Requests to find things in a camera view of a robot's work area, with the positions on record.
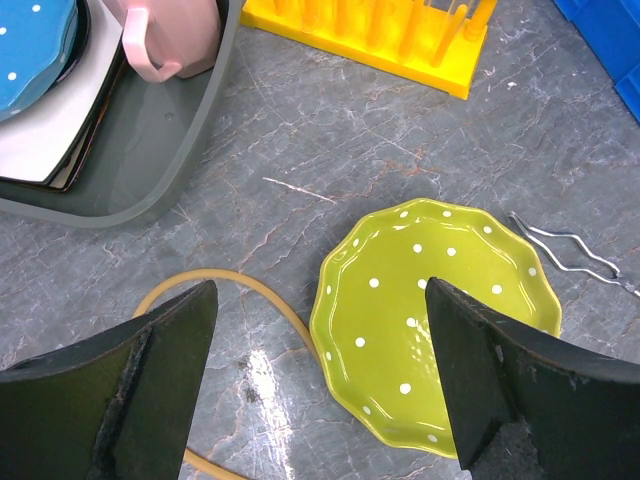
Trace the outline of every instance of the metal tongs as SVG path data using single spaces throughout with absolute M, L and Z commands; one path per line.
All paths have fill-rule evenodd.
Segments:
M 553 262 L 553 264 L 557 268 L 562 270 L 563 272 L 582 272 L 582 273 L 586 273 L 587 275 L 590 275 L 591 277 L 595 278 L 596 280 L 598 280 L 600 282 L 608 283 L 609 285 L 619 285 L 620 287 L 624 288 L 627 292 L 629 292 L 632 295 L 635 295 L 636 297 L 640 298 L 640 287 L 638 287 L 637 285 L 635 285 L 631 281 L 629 281 L 627 279 L 626 275 L 624 275 L 622 273 L 620 268 L 618 268 L 618 266 L 615 263 L 613 263 L 613 262 L 611 262 L 611 261 L 609 261 L 609 260 L 607 260 L 605 258 L 602 258 L 600 255 L 596 255 L 595 253 L 593 253 L 589 249 L 589 247 L 587 247 L 587 245 L 584 243 L 582 238 L 580 238 L 575 233 L 571 233 L 571 232 L 548 232 L 548 231 L 543 230 L 541 228 L 534 227 L 533 225 L 529 225 L 522 218 L 520 218 L 520 216 L 518 216 L 515 212 L 509 212 L 507 214 L 507 217 L 510 218 L 511 220 L 513 220 L 516 223 L 516 225 L 518 226 L 518 228 L 520 229 L 522 234 L 531 243 L 537 245 L 542 250 L 544 250 L 544 252 L 547 254 L 549 259 Z M 609 268 L 611 270 L 611 272 L 612 272 L 612 275 L 610 277 L 604 277 L 604 276 L 600 275 L 599 273 L 594 272 L 593 270 L 590 270 L 590 269 L 588 269 L 586 267 L 567 267 L 566 265 L 564 265 L 558 259 L 558 257 L 555 256 L 555 254 L 547 246 L 547 244 L 545 244 L 539 238 L 535 237 L 533 235 L 533 233 L 536 233 L 536 234 L 541 235 L 543 237 L 550 237 L 550 238 L 570 238 L 571 240 L 573 240 L 578 245 L 578 247 L 580 247 L 580 250 L 582 250 L 582 252 L 587 257 L 589 257 L 591 260 L 599 262 L 599 263 L 605 265 L 607 268 Z

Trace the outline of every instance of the blue container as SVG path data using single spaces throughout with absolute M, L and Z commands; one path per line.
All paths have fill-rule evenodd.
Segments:
M 640 0 L 554 0 L 640 122 Z
M 29 107 L 55 82 L 77 23 L 75 0 L 0 0 L 0 121 Z

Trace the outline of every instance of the green plate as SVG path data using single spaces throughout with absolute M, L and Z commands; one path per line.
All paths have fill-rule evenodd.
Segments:
M 311 335 L 331 394 L 384 443 L 455 458 L 430 277 L 555 336 L 562 313 L 533 247 L 474 208 L 416 199 L 372 213 L 325 259 Z

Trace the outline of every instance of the tan rubber hose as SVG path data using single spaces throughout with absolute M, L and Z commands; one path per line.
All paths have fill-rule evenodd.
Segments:
M 259 282 L 255 278 L 251 278 L 247 275 L 244 275 L 239 272 L 233 272 L 231 270 L 223 270 L 219 268 L 201 268 L 199 270 L 190 270 L 188 272 L 179 273 L 174 275 L 173 277 L 167 278 L 164 282 L 157 285 L 153 290 L 151 290 L 146 297 L 142 299 L 136 311 L 134 312 L 134 317 L 139 317 L 140 315 L 144 315 L 151 305 L 160 298 L 161 295 L 166 293 L 168 290 L 177 287 L 178 285 L 182 285 L 186 282 L 191 282 L 194 280 L 231 280 L 233 282 L 241 283 L 242 285 L 246 285 L 247 287 L 255 290 L 264 296 L 267 300 L 269 300 L 282 314 L 286 317 L 287 320 L 293 325 L 296 331 L 302 337 L 305 345 L 309 349 L 309 351 L 313 354 L 315 359 L 319 362 L 318 352 L 316 351 L 316 347 L 313 345 L 313 341 L 311 340 L 311 335 L 309 334 L 309 330 L 305 327 L 300 317 L 296 315 L 296 312 L 287 305 L 287 303 L 280 298 L 280 296 L 267 287 L 264 283 Z M 184 461 L 192 465 L 194 468 L 207 473 L 219 480 L 246 480 L 244 477 L 236 475 L 228 470 L 225 470 L 218 465 L 211 463 L 206 458 L 198 455 L 193 450 L 187 448 L 184 451 Z

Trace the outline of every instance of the mug handle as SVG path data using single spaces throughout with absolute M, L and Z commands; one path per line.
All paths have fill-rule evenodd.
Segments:
M 127 18 L 122 33 L 122 46 L 129 64 L 138 72 L 138 75 L 147 82 L 160 83 L 182 70 L 182 65 L 177 62 L 166 62 L 160 69 L 157 69 L 151 63 L 145 45 L 147 28 L 150 22 L 149 10 L 146 8 L 130 8 L 127 10 Z

